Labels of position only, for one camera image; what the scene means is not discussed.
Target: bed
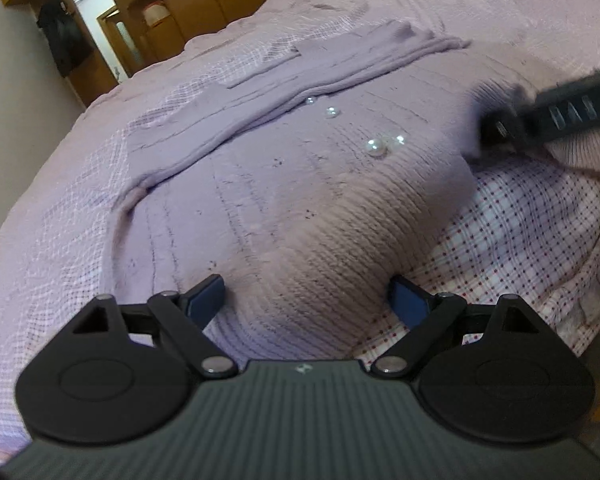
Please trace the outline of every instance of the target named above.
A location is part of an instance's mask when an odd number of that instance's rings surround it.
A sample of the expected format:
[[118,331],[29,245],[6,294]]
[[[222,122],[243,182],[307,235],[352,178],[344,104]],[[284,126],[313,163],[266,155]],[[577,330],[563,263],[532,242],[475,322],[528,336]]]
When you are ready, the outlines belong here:
[[[195,38],[180,56],[99,98],[0,230],[0,462],[27,442],[13,402],[18,373],[84,303],[109,292],[102,266],[129,139],[168,123],[211,85],[281,59],[300,40],[388,20],[514,46],[568,77],[600,68],[600,0],[269,0],[254,16]],[[580,354],[600,329],[600,173],[510,153],[472,170],[477,192],[405,275],[429,292],[450,290],[474,302],[516,292]],[[230,205],[240,211],[242,197]],[[194,208],[192,222],[197,214]],[[257,225],[251,231],[260,234]],[[184,282],[174,269],[128,280],[115,292],[124,302],[144,301],[218,270],[231,281],[220,255]],[[384,309],[349,354],[370,363],[405,330]]]

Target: pearl button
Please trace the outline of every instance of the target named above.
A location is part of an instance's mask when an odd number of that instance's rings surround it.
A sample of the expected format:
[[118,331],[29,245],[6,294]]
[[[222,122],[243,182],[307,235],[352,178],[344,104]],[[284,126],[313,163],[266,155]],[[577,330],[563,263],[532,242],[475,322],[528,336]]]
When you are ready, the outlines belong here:
[[369,139],[365,144],[365,149],[371,156],[383,156],[386,153],[386,144],[382,139]]
[[327,108],[326,115],[327,119],[333,119],[340,114],[340,110],[338,110],[335,106],[330,106]]

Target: gray wall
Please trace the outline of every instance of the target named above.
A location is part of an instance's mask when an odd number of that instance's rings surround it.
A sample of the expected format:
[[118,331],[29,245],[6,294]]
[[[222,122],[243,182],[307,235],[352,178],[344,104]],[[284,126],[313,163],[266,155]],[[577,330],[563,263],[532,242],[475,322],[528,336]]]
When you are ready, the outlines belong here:
[[0,226],[81,111],[30,8],[0,2]]

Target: black device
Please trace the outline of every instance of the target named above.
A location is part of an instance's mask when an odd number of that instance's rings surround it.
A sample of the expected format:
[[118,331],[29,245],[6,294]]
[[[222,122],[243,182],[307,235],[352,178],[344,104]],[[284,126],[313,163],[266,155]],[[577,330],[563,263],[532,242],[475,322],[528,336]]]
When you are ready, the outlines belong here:
[[540,92],[533,103],[486,115],[480,136],[484,145],[511,142],[518,149],[600,127],[600,71]]
[[[390,289],[394,309],[407,298],[426,315],[370,370],[240,372],[202,332],[224,303],[218,275],[146,304],[98,296],[19,377],[32,443],[0,478],[600,480],[573,438],[593,380],[522,298],[467,304],[403,278]],[[484,335],[463,346],[466,333]]]

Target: gray ribbed panel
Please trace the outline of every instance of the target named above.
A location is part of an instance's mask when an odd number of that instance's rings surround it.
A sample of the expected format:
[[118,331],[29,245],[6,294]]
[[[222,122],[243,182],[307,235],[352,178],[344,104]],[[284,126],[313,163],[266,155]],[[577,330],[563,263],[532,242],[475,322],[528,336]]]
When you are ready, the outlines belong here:
[[203,384],[178,418],[106,449],[36,441],[3,471],[14,480],[597,480],[574,441],[505,450],[465,441],[422,411],[410,388],[357,362],[252,363]]

